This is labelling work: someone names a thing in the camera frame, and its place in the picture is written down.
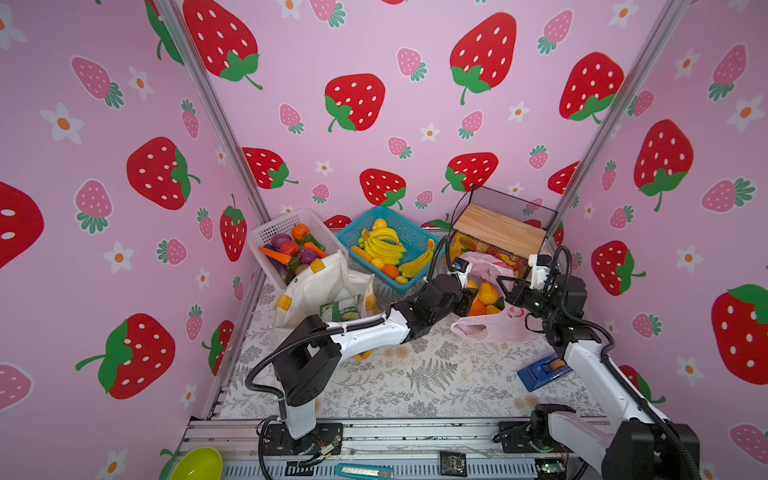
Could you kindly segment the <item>pink plastic grocery bag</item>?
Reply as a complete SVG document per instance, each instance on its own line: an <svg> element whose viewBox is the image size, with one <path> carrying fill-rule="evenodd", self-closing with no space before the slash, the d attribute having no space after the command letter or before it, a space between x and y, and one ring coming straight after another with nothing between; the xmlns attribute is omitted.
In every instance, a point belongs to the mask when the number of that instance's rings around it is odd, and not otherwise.
<svg viewBox="0 0 768 480"><path fill-rule="evenodd" d="M504 299L503 292L497 282L499 276L515 278L515 271L504 265L494 263L495 259L480 253L467 252L460 256L471 265L469 286L479 287L483 282L490 282ZM487 314L483 316L455 315L450 326L451 331L458 337L470 342L527 342L534 338L535 333L526 328L524 319L527 311L512 306L505 300L505 308L499 310L494 305L487 306Z"/></svg>

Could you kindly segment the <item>green snack packet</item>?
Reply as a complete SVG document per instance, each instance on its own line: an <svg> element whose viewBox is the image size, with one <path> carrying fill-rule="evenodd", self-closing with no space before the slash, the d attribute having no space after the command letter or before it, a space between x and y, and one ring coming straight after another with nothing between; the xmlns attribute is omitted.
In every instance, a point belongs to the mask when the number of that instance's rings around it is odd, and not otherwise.
<svg viewBox="0 0 768 480"><path fill-rule="evenodd" d="M324 322L345 322L361 318L359 301L356 297L330 302L320 307L320 317Z"/></svg>

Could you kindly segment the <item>white canvas tote bag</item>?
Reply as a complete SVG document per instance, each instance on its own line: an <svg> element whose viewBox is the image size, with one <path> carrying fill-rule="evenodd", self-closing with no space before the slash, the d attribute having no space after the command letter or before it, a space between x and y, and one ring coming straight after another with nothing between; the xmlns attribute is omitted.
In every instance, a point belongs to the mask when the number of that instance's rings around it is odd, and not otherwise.
<svg viewBox="0 0 768 480"><path fill-rule="evenodd" d="M373 278L351 269L340 252L314 260L277 299L273 343L280 344L306 317L319 315L320 307L330 302L356 297L361 318L379 313Z"/></svg>

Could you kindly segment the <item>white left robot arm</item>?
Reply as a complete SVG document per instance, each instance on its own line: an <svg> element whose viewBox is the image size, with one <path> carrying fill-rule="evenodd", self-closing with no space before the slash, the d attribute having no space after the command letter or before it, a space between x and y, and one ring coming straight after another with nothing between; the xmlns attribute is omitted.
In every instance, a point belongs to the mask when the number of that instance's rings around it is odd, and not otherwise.
<svg viewBox="0 0 768 480"><path fill-rule="evenodd" d="M317 427L315 399L338 365L358 354L419 339L451 314L467 313L475 291L470 262L456 258L448 272L429 276L415 294L363 319L327 323L311 315L247 374L245 387L276 397L278 420L300 440Z"/></svg>

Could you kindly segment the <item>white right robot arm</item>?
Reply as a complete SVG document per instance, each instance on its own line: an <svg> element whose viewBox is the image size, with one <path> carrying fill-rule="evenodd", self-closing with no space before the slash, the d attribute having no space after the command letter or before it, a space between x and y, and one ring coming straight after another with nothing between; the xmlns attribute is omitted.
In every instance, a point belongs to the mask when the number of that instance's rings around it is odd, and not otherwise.
<svg viewBox="0 0 768 480"><path fill-rule="evenodd" d="M572 261L530 259L528 279L498 277L504 299L540 319L546 340L588 387L610 427L603 430L566 405L539 404L521 435L539 450L566 447L604 479L699 478L697 435L651 404L612 361L615 340L585 318L586 287L573 276Z"/></svg>

